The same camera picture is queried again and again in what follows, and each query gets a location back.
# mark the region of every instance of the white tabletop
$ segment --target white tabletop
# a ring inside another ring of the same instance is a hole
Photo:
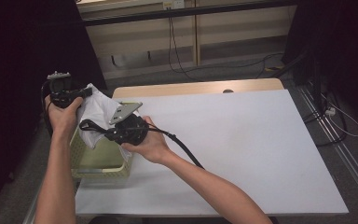
[[[206,170],[246,191],[268,215],[348,213],[288,91],[136,97],[142,115],[176,134]],[[170,139],[172,150],[190,161]],[[76,213],[217,216],[164,166],[135,155],[124,186],[82,180]]]

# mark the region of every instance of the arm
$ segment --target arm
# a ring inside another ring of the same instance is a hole
[[[76,126],[76,110],[82,102],[82,98],[76,98],[65,109],[53,104],[48,107],[54,132],[48,155],[48,169],[37,199],[34,223],[76,223],[69,144]]]
[[[145,121],[153,124],[149,117]],[[271,223],[258,205],[240,188],[227,180],[183,160],[172,152],[161,133],[148,132],[139,146],[122,144],[129,151],[140,153],[147,160],[165,165],[182,178],[232,223]]]

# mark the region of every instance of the plastic basket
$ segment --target plastic basket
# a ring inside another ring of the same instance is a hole
[[[125,161],[119,145],[106,138],[98,141],[94,149],[89,148],[76,129],[71,140],[71,169],[73,178],[128,177],[132,157]]]

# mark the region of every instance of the crumpled white fabric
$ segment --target crumpled white fabric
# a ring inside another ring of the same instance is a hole
[[[92,95],[86,97],[78,108],[77,114],[77,125],[84,119],[90,119],[101,128],[108,130],[113,128],[113,125],[109,124],[109,120],[115,114],[116,109],[120,106],[118,102],[105,96],[91,83],[87,85],[87,88],[92,88]],[[79,135],[83,139],[84,143],[94,149],[98,141],[104,138],[103,133],[95,131],[82,131],[79,129]],[[125,161],[132,155],[126,149],[119,147],[121,155]]]

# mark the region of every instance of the forearm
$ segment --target forearm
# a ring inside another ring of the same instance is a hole
[[[39,192],[35,223],[75,223],[75,194],[71,176],[69,137],[55,132],[48,169]]]
[[[241,189],[172,154],[163,162],[222,217],[232,223],[270,223],[258,205]]]

